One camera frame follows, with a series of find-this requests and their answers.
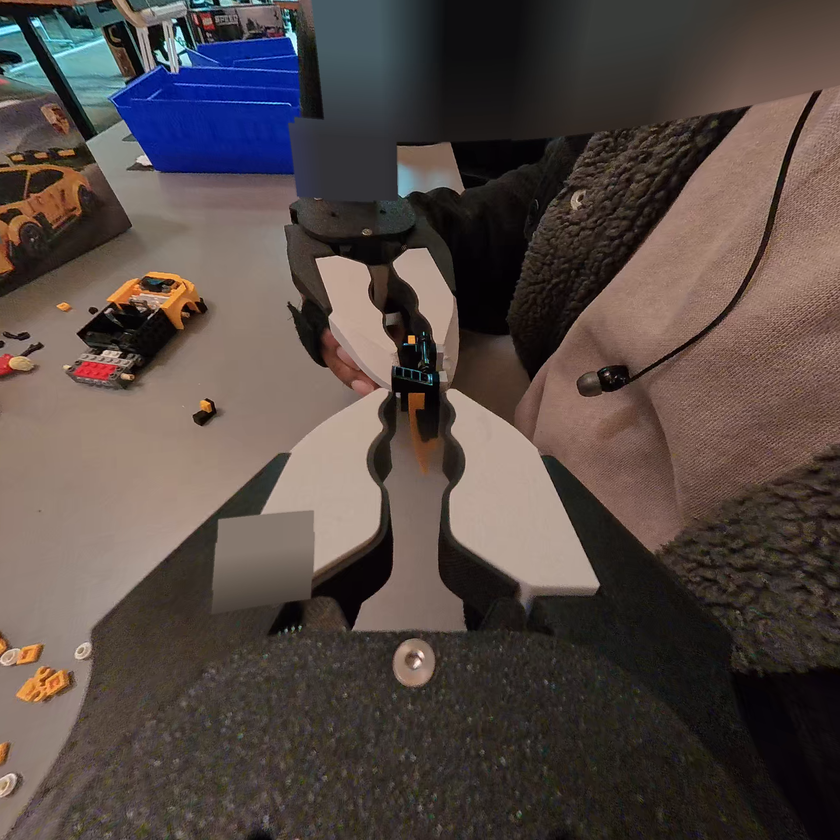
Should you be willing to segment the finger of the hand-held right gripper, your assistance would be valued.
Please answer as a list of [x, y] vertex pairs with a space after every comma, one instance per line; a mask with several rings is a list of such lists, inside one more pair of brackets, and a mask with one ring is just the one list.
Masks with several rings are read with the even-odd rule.
[[396, 344], [385, 329], [383, 312], [371, 299], [369, 268], [341, 256], [318, 258], [316, 267], [331, 307], [332, 335], [364, 373], [391, 390]]
[[455, 294], [427, 248], [411, 248], [395, 260], [396, 291], [404, 308], [406, 333], [428, 333], [437, 347], [442, 387], [452, 385], [459, 360], [459, 316]]

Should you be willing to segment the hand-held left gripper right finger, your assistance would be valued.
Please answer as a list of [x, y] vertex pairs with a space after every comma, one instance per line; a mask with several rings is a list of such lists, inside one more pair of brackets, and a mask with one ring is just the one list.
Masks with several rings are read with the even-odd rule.
[[438, 571], [479, 627], [500, 601], [594, 596], [595, 571], [535, 446], [460, 391], [442, 398]]

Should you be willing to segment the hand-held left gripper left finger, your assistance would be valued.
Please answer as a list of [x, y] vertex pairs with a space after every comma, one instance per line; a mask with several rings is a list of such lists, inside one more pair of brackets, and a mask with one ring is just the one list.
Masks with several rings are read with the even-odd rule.
[[389, 581], [394, 541], [385, 480], [394, 395], [375, 390], [331, 416], [289, 453], [265, 515], [313, 513], [311, 597], [339, 604], [348, 624]]

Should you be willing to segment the orange black lego subassembly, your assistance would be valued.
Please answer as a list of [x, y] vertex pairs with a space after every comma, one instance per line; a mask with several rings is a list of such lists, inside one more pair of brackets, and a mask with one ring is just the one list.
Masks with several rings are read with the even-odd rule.
[[444, 363], [438, 358], [439, 355], [440, 352], [432, 333], [428, 331], [410, 333], [398, 348], [395, 364], [439, 373], [438, 394], [396, 393], [400, 410], [407, 413], [413, 451], [423, 475], [428, 474], [430, 459], [436, 449], [440, 423], [440, 397], [448, 386], [448, 374]]

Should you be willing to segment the lego car chassis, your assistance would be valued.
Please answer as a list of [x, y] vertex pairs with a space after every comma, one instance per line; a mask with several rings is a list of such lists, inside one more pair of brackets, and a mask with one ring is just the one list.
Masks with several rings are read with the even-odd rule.
[[206, 312], [205, 300], [182, 276], [151, 271], [131, 279], [78, 332], [85, 351], [65, 373], [78, 384], [127, 389], [191, 316]]

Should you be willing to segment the dark boxed lego sets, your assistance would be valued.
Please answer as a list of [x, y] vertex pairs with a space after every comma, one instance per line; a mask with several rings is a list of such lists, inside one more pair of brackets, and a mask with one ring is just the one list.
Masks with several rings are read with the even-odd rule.
[[202, 44], [287, 36], [284, 14], [271, 4], [190, 2], [189, 13]]

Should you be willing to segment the lego set box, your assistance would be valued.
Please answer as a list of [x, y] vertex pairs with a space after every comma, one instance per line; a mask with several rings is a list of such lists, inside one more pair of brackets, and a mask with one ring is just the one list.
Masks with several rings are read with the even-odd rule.
[[131, 226], [57, 95], [2, 79], [2, 297]]

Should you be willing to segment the scattered small lego pieces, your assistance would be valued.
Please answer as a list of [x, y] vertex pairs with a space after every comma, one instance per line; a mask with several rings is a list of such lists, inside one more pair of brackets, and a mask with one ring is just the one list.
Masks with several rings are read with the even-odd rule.
[[[1, 666], [2, 668], [29, 668], [34, 670], [27, 675], [17, 688], [16, 700], [30, 706], [45, 704], [68, 692], [75, 684], [75, 676], [68, 668], [52, 668], [40, 663], [45, 646], [42, 643], [14, 647], [4, 634], [1, 635]], [[10, 770], [7, 763], [12, 752], [14, 742], [6, 737], [7, 725], [2, 718], [1, 740], [1, 798], [6, 799], [14, 795], [23, 782], [23, 775]]]

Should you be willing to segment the person's right hand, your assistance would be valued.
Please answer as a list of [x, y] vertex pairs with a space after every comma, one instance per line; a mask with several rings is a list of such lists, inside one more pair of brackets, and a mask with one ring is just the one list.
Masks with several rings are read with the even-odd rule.
[[320, 351], [325, 366], [359, 396], [367, 396], [380, 388], [354, 362], [347, 351], [335, 339], [330, 329], [321, 333]]

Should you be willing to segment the black earbud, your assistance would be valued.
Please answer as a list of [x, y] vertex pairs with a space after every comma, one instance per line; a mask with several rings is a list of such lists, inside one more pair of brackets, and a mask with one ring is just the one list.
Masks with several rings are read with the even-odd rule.
[[718, 329], [728, 318], [730, 313], [737, 307], [740, 300], [747, 293], [747, 289], [753, 282], [759, 268], [763, 262], [763, 258], [769, 247], [772, 234], [775, 229], [775, 222], [781, 204], [781, 198], [784, 192], [784, 187], [787, 182], [791, 163], [794, 158], [795, 149], [805, 128], [807, 120], [810, 118], [812, 111], [817, 104], [819, 98], [822, 96], [823, 90], [815, 90], [807, 99], [794, 128], [791, 132], [790, 138], [784, 149], [784, 154], [780, 163], [780, 168], [773, 185], [773, 193], [770, 200], [768, 213], [766, 215], [765, 223], [761, 239], [758, 247], [754, 253], [751, 264], [745, 276], [742, 278], [735, 293], [728, 301], [724, 309], [704, 326], [699, 332], [691, 336], [688, 340], [667, 352], [661, 358], [644, 367], [642, 370], [635, 373], [630, 372], [627, 366], [622, 364], [606, 365], [596, 371], [590, 371], [582, 374], [577, 382], [576, 388], [578, 393], [583, 397], [597, 397], [606, 393], [615, 393], [630, 384], [636, 383], [646, 375], [652, 373], [660, 366], [672, 361], [676, 357], [686, 352], [700, 341], [704, 340], [706, 336]]

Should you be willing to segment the blue plastic bin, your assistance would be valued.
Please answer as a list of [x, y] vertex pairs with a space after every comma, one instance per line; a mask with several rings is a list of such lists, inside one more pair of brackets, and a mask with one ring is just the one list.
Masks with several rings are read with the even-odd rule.
[[293, 173], [295, 70], [157, 67], [110, 99], [158, 172]]
[[198, 45], [188, 50], [193, 67], [252, 70], [299, 69], [295, 44], [290, 38], [252, 38]]

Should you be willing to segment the black fleece jacket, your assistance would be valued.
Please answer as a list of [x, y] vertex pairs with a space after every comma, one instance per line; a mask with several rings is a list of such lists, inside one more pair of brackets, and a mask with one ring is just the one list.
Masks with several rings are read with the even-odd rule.
[[[508, 314], [532, 381], [749, 110], [592, 136], [530, 239]], [[736, 670], [838, 671], [838, 444], [652, 552], [727, 628]]]

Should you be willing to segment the beige sweatshirt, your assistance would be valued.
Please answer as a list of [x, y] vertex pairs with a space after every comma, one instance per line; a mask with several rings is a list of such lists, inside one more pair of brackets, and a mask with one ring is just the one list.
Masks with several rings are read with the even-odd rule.
[[635, 373], [690, 339], [745, 277], [808, 95], [753, 106], [536, 374], [517, 428], [648, 550], [740, 491], [839, 440], [839, 92], [798, 139], [772, 236], [737, 306], [703, 340], [622, 390], [589, 398], [585, 372]]

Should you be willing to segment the black slanted pole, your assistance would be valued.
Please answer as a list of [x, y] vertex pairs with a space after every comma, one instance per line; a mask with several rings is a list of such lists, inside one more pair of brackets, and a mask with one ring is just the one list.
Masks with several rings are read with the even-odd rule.
[[95, 126], [89, 120], [86, 110], [81, 106], [76, 93], [72, 90], [63, 70], [56, 58], [49, 52], [45, 41], [35, 30], [34, 12], [21, 4], [12, 4], [3, 12], [13, 19], [20, 29], [28, 47], [34, 54], [39, 68], [44, 72], [49, 84], [65, 107], [66, 112], [77, 126], [84, 141], [90, 141], [97, 136]]

